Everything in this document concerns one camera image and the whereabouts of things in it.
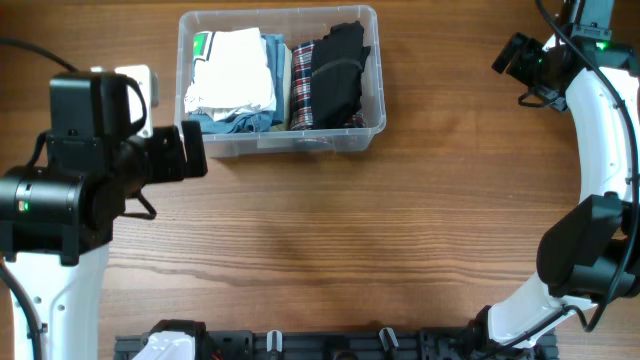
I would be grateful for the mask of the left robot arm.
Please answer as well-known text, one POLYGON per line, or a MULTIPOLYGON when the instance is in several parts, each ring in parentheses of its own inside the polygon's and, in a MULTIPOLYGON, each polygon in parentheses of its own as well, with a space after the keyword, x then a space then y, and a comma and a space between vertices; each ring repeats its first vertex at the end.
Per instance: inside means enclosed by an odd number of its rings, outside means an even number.
POLYGON ((30 161, 1 179, 1 277, 13 297, 18 359, 94 359, 114 221, 145 186, 204 176, 201 128, 140 136, 137 82, 113 72, 51 79, 51 127, 30 161))

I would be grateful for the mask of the blue denim cloth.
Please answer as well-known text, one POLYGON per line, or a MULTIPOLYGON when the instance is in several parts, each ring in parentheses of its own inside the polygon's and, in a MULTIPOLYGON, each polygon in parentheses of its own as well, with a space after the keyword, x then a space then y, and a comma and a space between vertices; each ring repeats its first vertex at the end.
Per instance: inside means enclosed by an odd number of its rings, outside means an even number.
POLYGON ((184 110, 185 118, 190 121, 199 122, 203 132, 209 134, 269 132, 274 126, 283 122, 284 100, 282 81, 284 73, 284 50, 281 45, 285 44, 284 36, 282 34, 261 34, 262 38, 266 40, 268 66, 274 80, 276 109, 272 112, 263 111, 252 114, 237 114, 222 121, 214 121, 204 113, 187 113, 184 110))

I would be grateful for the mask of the red navy plaid cloth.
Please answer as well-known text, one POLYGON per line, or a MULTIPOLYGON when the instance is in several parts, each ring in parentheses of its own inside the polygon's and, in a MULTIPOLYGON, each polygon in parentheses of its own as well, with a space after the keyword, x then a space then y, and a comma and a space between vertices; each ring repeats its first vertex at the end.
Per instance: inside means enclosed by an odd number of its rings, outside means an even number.
POLYGON ((360 113, 361 70, 353 76, 348 71, 345 78, 334 79, 334 70, 324 70, 329 75, 327 84, 321 84, 313 75, 322 69, 314 68, 312 59, 315 42, 296 46, 292 51, 292 88, 290 131, 339 128, 363 128, 365 122, 360 113))

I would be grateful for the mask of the black cloth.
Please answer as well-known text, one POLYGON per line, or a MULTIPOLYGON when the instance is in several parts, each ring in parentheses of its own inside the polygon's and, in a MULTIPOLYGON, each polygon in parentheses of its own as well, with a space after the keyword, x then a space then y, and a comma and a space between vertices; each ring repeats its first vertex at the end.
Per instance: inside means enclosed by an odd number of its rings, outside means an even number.
POLYGON ((335 25, 314 42, 311 110, 315 129, 346 127, 361 110, 362 75, 370 51, 359 21, 335 25))

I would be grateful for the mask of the white printed t-shirt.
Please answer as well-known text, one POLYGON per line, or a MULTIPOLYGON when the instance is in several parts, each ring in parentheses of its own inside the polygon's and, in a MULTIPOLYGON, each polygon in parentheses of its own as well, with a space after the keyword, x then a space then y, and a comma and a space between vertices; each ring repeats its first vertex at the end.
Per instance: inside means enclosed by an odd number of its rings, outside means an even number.
POLYGON ((275 109, 266 40, 258 28, 195 34, 192 79, 184 95, 187 113, 204 113, 222 121, 275 109))

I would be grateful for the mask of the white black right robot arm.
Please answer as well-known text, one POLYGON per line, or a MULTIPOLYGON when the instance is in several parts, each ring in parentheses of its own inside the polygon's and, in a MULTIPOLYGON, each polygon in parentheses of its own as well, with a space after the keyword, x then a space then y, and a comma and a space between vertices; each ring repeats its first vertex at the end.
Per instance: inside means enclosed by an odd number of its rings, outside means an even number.
POLYGON ((591 332, 608 305, 639 293, 639 58, 611 39, 610 1, 566 1, 547 15, 552 36, 514 34, 493 63, 526 90, 519 104, 573 118, 578 205, 542 237, 535 273, 470 326, 482 358, 528 352, 577 316, 591 332))

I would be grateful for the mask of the cream cloth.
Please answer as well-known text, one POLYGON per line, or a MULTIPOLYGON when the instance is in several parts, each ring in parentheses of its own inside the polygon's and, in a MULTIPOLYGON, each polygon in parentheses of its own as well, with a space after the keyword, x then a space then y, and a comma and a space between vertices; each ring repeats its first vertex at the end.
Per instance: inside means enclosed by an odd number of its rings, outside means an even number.
POLYGON ((282 44, 281 47, 284 50, 284 73, 283 73, 283 100, 284 100, 284 113, 283 122, 273 127, 274 131, 287 131, 289 128, 290 120, 290 101, 291 101, 291 80, 292 80, 292 54, 291 50, 282 44))

